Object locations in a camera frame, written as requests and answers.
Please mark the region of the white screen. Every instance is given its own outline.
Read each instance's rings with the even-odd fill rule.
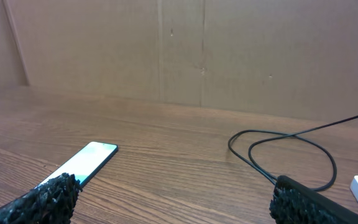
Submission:
[[[113,144],[90,142],[39,185],[65,172],[75,174],[75,179],[79,180],[80,184],[82,184],[82,182],[98,168],[100,163],[115,150],[117,150],[117,146]]]

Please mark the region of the smartphone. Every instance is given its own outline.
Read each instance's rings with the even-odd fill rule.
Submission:
[[[66,172],[75,174],[75,179],[80,181],[81,187],[84,187],[117,151],[118,146],[115,144],[90,142],[38,186]]]

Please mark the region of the wire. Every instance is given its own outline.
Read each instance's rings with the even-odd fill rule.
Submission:
[[[233,135],[230,139],[229,139],[229,142],[227,143],[227,145],[229,146],[229,149],[231,152],[233,152],[234,155],[236,155],[238,158],[240,158],[242,161],[246,162],[248,165],[250,165],[252,168],[254,168],[255,170],[257,170],[258,172],[260,172],[264,177],[266,177],[266,179],[268,179],[273,185],[276,184],[276,181],[277,181],[277,177],[274,176],[273,174],[267,172],[266,170],[264,170],[263,168],[261,168],[261,166],[258,165],[258,163],[256,163],[256,161],[254,160],[254,158],[252,157],[252,154],[251,154],[251,151],[252,149],[260,144],[260,143],[263,143],[263,142],[268,142],[268,141],[274,141],[274,140],[279,140],[279,139],[283,139],[283,138],[289,138],[289,137],[293,137],[293,138],[297,138],[299,140],[302,140],[304,142],[307,142],[309,144],[312,144],[314,146],[316,146],[317,148],[321,149],[329,158],[329,160],[331,161],[331,164],[333,165],[333,176],[331,177],[331,180],[321,186],[321,187],[317,187],[317,188],[313,188],[311,190],[314,190],[314,191],[323,191],[323,190],[327,190],[328,188],[330,188],[334,182],[335,182],[335,179],[336,179],[336,174],[337,174],[337,169],[336,169],[336,164],[335,164],[335,160],[334,158],[332,157],[332,155],[325,149],[323,148],[322,146],[320,146],[319,144],[313,142],[313,141],[310,141],[310,140],[307,140],[305,138],[302,138],[302,137],[299,137],[298,135],[299,134],[304,134],[304,133],[308,133],[310,131],[316,131],[316,130],[319,130],[321,128],[327,128],[327,127],[330,127],[332,125],[336,125],[336,124],[341,124],[341,123],[344,123],[344,122],[347,122],[347,121],[351,121],[353,119],[357,119],[358,118],[358,115],[357,116],[353,116],[351,118],[347,118],[347,119],[343,119],[343,120],[340,120],[340,121],[336,121],[336,122],[333,122],[333,123],[330,123],[330,124],[325,124],[325,125],[322,125],[322,126],[319,126],[319,127],[316,127],[316,128],[311,128],[311,129],[308,129],[308,130],[304,130],[304,131],[299,131],[297,133],[281,133],[281,132],[277,132],[277,131],[266,131],[266,130],[256,130],[256,129],[250,129],[250,130],[245,130],[245,131],[240,131],[239,133]],[[240,137],[241,135],[245,134],[245,133],[269,133],[269,134],[278,134],[278,135],[281,135],[281,136],[278,136],[278,137],[275,137],[275,138],[268,138],[268,139],[263,139],[263,140],[260,140],[260,141],[257,141],[257,142],[254,142],[252,143],[249,148],[248,148],[248,156],[249,156],[249,160],[247,160],[246,158],[242,157],[240,154],[238,154],[233,148],[232,148],[232,145],[233,143],[236,141],[236,139],[238,137]]]

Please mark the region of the wooden table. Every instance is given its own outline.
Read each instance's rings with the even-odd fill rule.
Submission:
[[[227,140],[243,129],[295,132],[321,124],[28,87],[2,91],[0,206],[88,142],[100,141],[118,144],[120,151],[80,193],[73,223],[274,223],[273,185],[231,154]],[[267,137],[249,134],[234,147],[246,156],[251,143]],[[349,190],[358,175],[358,128],[337,125],[304,137],[326,147],[337,162],[337,181],[322,194],[358,213]],[[319,149],[294,139],[268,142],[254,155],[274,175],[310,187],[332,174]]]

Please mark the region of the coiled black cord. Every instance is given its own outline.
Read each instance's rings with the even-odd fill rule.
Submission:
[[[353,116],[351,118],[347,118],[347,119],[343,119],[343,120],[340,120],[340,121],[336,121],[336,122],[333,122],[333,123],[330,123],[330,124],[325,124],[325,125],[322,125],[322,126],[319,126],[319,127],[316,127],[316,128],[311,128],[311,129],[308,129],[308,130],[304,130],[304,131],[300,131],[300,132],[297,132],[297,133],[292,133],[292,134],[288,134],[288,133],[281,133],[281,132],[277,132],[277,131],[265,131],[265,130],[255,130],[255,129],[250,129],[250,130],[245,130],[245,131],[240,131],[239,133],[233,135],[233,137],[231,137],[229,139],[229,142],[227,143],[227,145],[229,146],[229,149],[231,152],[233,152],[234,155],[236,155],[238,158],[240,158],[241,160],[243,160],[244,162],[246,162],[248,165],[250,165],[252,168],[254,168],[255,170],[257,170],[258,172],[260,172],[263,176],[265,176],[269,181],[271,181],[271,183],[273,185],[276,184],[276,181],[277,181],[277,177],[274,176],[273,174],[267,172],[266,170],[264,170],[263,168],[261,168],[261,166],[258,165],[258,163],[256,163],[256,161],[254,160],[254,158],[252,158],[252,154],[251,154],[251,150],[252,148],[254,148],[254,146],[260,144],[260,143],[263,143],[263,142],[268,142],[268,141],[274,141],[274,140],[279,140],[279,139],[283,139],[283,138],[289,138],[289,137],[294,137],[294,138],[297,138],[299,140],[302,140],[304,142],[307,142],[309,144],[312,144],[314,146],[316,146],[317,148],[321,149],[325,154],[327,154],[327,156],[329,157],[329,160],[331,161],[331,164],[333,165],[333,176],[331,177],[331,180],[325,184],[324,186],[321,186],[321,187],[317,187],[317,188],[313,188],[311,190],[315,190],[317,192],[319,191],[323,191],[323,190],[326,190],[328,188],[330,188],[334,182],[335,182],[335,179],[336,179],[336,174],[337,174],[337,169],[336,169],[336,164],[335,164],[335,160],[334,158],[332,157],[332,155],[325,149],[323,148],[322,146],[320,146],[319,144],[313,142],[313,141],[310,141],[310,140],[307,140],[305,138],[302,138],[302,137],[299,137],[298,135],[299,134],[303,134],[303,133],[308,133],[310,131],[316,131],[316,130],[319,130],[321,128],[326,128],[326,127],[329,127],[329,126],[332,126],[332,125],[335,125],[335,124],[340,124],[340,123],[344,123],[344,122],[347,122],[347,121],[351,121],[353,119],[357,119],[358,118],[358,115],[357,116]],[[236,139],[245,134],[245,133],[269,133],[269,134],[278,134],[278,135],[281,135],[279,137],[275,137],[275,138],[268,138],[268,139],[263,139],[263,140],[260,140],[260,141],[257,141],[257,142],[254,142],[253,144],[251,144],[248,148],[248,156],[249,156],[249,160],[247,160],[246,158],[242,157],[240,154],[238,154],[233,148],[232,148],[232,145],[234,143],[234,141],[236,141]]]

